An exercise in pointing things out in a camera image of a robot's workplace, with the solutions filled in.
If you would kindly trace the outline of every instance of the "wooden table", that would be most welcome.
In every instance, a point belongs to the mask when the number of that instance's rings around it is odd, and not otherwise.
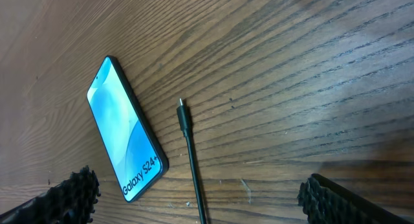
[[[414,216],[414,0],[0,3],[0,212],[89,165],[94,222],[198,223],[181,96],[211,223],[306,223],[312,173]],[[170,163],[131,204],[86,100],[106,54]]]

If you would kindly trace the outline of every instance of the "phone frame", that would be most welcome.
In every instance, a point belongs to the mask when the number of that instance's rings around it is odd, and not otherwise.
[[[122,67],[121,67],[119,61],[114,56],[107,55],[102,60],[101,66],[99,66],[99,69],[96,72],[96,74],[95,74],[95,76],[94,76],[93,79],[94,80],[96,79],[96,76],[98,75],[98,72],[101,69],[102,65],[104,64],[104,61],[105,61],[106,58],[109,58],[109,60],[113,64],[113,67],[115,69],[115,72],[118,75],[119,80],[121,81],[122,87],[124,88],[125,92],[127,93],[128,99],[131,102],[131,104],[133,106],[133,109],[135,110],[135,113],[136,113],[136,115],[138,117],[138,121],[141,123],[142,127],[144,128],[144,131],[145,131],[145,133],[147,135],[147,138],[148,138],[149,142],[151,143],[151,145],[152,145],[152,147],[154,149],[154,152],[155,152],[155,154],[157,155],[157,157],[158,157],[158,159],[160,161],[160,167],[161,167],[161,169],[158,172],[158,174],[156,176],[154,176],[148,182],[148,184],[146,186],[144,186],[141,189],[141,191],[139,193],[137,193],[130,201],[128,201],[125,198],[124,191],[122,191],[122,186],[119,183],[118,177],[116,176],[116,180],[118,181],[118,185],[119,185],[119,187],[121,189],[122,196],[124,197],[124,199],[125,199],[126,202],[131,203],[131,202],[135,201],[136,199],[138,199],[151,185],[153,185],[158,179],[160,179],[162,177],[162,175],[164,175],[167,172],[167,170],[169,168],[169,164],[168,164],[167,157],[166,157],[164,151],[162,150],[162,147],[160,145],[160,142],[156,138],[153,130],[151,129],[151,126],[149,125],[149,122],[147,121],[147,118],[145,117],[144,112],[142,111],[142,109],[140,107],[140,104],[138,102],[138,98],[135,96],[134,90],[132,89],[131,84],[128,82],[128,79],[127,79],[124,71],[122,70]],[[89,101],[88,101],[88,104],[89,104],[89,108],[90,108],[90,110],[92,112],[92,115],[93,115],[92,107],[91,107],[91,104],[89,103]],[[96,127],[98,128],[98,131],[99,131],[98,123],[96,123],[96,120],[95,120],[95,124],[96,124]],[[111,158],[109,157],[108,150],[107,150],[107,148],[105,146],[105,143],[104,143],[104,140],[102,138],[102,135],[101,135],[101,132],[100,131],[99,131],[99,135],[101,136],[101,140],[102,140],[102,143],[103,143],[103,145],[105,147],[106,154],[108,155],[109,161],[111,162],[112,169],[114,170],[114,173],[116,175],[116,171],[115,171],[114,166],[112,164]]]

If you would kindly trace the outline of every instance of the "scratch on wood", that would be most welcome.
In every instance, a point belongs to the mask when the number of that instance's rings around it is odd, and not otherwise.
[[[252,203],[252,191],[251,189],[247,186],[246,182],[243,179],[240,179],[241,184],[244,186],[244,188],[246,189],[247,195],[248,195],[248,203],[251,204]]]
[[[245,162],[245,164],[250,164],[250,163],[258,163],[258,162],[263,162],[263,160],[252,161],[252,162]]]

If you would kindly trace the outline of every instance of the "charging cable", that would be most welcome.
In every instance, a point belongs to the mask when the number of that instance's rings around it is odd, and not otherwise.
[[[193,130],[191,125],[190,114],[188,108],[180,98],[178,101],[177,115],[179,117],[181,131],[187,141],[188,157],[190,158],[191,173],[193,174],[193,182],[195,189],[195,197],[197,198],[197,205],[199,207],[201,224],[207,224],[206,214],[204,212],[204,203],[202,201],[201,188],[199,183],[199,173],[197,168],[197,157],[194,149]]]

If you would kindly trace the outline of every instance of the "blue phone screen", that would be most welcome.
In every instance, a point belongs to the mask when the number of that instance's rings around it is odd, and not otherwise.
[[[108,57],[87,99],[122,193],[131,201],[160,173],[161,164]]]

